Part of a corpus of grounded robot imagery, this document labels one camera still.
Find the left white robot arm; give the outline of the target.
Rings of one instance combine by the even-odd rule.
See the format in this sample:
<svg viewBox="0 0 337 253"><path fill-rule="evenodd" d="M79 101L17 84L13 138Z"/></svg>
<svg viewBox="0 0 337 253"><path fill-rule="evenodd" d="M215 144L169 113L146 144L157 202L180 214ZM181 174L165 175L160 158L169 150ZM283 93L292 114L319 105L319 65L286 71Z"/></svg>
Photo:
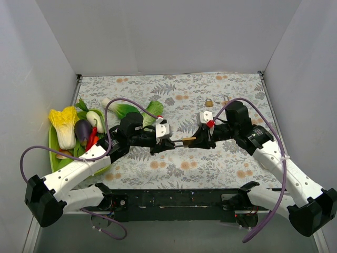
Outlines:
<svg viewBox="0 0 337 253"><path fill-rule="evenodd" d="M69 211L85 207L105 211L116 204L112 191L103 183L78 190L75 186L128 154L131 146L148 147L151 154L175 148L170 140L171 126L165 119L159 116L149 131L142 127L142 120L141 114L128 113L78 160L42 178L34 175L28 180L25 204L41 227L54 224Z"/></svg>

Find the large brass padlock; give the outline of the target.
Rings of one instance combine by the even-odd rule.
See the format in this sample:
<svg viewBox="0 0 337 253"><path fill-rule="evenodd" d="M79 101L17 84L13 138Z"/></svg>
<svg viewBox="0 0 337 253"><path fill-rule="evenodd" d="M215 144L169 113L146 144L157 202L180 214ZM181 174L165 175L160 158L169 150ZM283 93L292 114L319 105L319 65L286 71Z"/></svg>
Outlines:
<svg viewBox="0 0 337 253"><path fill-rule="evenodd" d="M172 141L176 148L185 147L188 148L196 140L196 137L182 138L180 140Z"/></svg>

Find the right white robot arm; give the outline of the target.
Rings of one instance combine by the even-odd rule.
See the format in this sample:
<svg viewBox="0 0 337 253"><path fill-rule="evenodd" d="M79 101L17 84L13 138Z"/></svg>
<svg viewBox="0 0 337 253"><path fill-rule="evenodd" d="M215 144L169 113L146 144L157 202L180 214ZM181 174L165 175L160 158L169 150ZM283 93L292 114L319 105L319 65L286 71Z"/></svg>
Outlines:
<svg viewBox="0 0 337 253"><path fill-rule="evenodd" d="M216 142L229 139L253 157L282 184L280 193L251 181L240 187L237 195L227 201L228 207L269 209L265 222L278 213L285 217L301 235L309 237L334 219L336 190L324 189L309 178L285 154L275 137L264 127L252 123L247 107L233 101L225 108L226 120L215 124L212 112L197 114L199 126L189 148L214 148Z"/></svg>

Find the small brass padlock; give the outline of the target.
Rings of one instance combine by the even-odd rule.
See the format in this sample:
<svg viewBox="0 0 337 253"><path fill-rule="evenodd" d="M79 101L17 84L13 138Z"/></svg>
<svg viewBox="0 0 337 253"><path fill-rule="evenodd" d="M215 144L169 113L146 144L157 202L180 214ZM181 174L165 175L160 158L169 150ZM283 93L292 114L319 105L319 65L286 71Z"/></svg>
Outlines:
<svg viewBox="0 0 337 253"><path fill-rule="evenodd" d="M230 101L229 97L227 95L224 95L223 96L223 99L224 99L224 104L228 104L228 102Z"/></svg>
<svg viewBox="0 0 337 253"><path fill-rule="evenodd" d="M208 107L208 108L212 108L212 107L214 107L214 106L216 106L216 105L218 105L219 103L217 102L217 101L213 101L212 99L210 99L210 98L207 98L206 100L205 100L205 106L206 107Z"/></svg>

